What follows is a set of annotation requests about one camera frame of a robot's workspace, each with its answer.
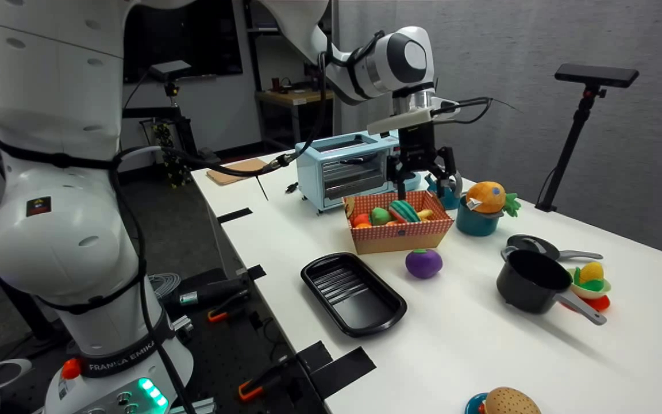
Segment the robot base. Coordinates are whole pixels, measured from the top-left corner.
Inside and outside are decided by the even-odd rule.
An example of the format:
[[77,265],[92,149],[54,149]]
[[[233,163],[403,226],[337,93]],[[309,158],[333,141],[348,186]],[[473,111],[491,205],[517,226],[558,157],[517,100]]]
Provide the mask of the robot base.
[[[177,340],[164,342],[183,382],[193,374],[193,355]],[[61,371],[50,379],[44,414],[164,414],[175,403],[177,392],[169,377],[162,357],[155,353],[144,364],[110,377],[65,379]]]

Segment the black tray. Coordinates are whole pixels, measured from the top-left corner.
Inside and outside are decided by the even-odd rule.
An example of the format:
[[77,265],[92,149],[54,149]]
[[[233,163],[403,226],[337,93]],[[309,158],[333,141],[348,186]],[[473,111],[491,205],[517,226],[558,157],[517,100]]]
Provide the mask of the black tray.
[[330,309],[348,335],[375,335],[408,310],[406,298],[357,256],[337,254],[302,270],[306,286]]

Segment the toy orange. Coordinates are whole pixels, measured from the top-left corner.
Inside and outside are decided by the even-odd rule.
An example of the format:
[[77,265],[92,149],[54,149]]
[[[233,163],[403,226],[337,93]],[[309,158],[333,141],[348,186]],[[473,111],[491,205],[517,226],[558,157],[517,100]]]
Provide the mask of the toy orange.
[[500,213],[506,206],[506,188],[500,181],[479,181],[464,193],[468,206],[481,213]]

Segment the basket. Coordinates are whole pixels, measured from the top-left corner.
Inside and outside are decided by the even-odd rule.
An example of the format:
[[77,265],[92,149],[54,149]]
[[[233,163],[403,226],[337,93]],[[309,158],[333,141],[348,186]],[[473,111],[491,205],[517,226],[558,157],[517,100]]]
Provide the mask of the basket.
[[364,212],[369,213],[375,206],[386,206],[391,205],[391,200],[396,200],[396,193],[345,198],[348,224],[359,256],[383,250],[436,249],[454,226],[442,202],[429,192],[408,193],[406,200],[418,212],[431,210],[433,212],[431,221],[375,226],[375,227],[353,226],[353,216]]

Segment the floor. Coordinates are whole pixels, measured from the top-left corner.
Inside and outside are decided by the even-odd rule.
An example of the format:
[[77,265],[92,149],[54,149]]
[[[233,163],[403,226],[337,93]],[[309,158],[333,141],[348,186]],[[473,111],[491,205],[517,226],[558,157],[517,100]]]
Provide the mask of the floor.
[[[210,272],[210,278],[225,278],[242,267],[233,246],[225,242],[214,213],[196,186],[172,188],[164,175],[152,173],[126,183],[126,200],[133,205],[147,236],[149,274],[172,272],[183,278]],[[217,395],[221,411],[316,411],[318,403],[303,397],[269,397],[265,404],[239,407],[236,387],[269,367],[284,353],[290,353],[272,315],[254,302],[254,315],[269,323],[257,330],[250,319],[207,330],[192,347],[199,349],[203,388]],[[29,335],[21,315],[0,293],[0,358],[24,349],[44,347]],[[7,411],[37,410],[54,372],[65,362],[69,347],[36,353],[36,371],[29,379],[7,387]]]

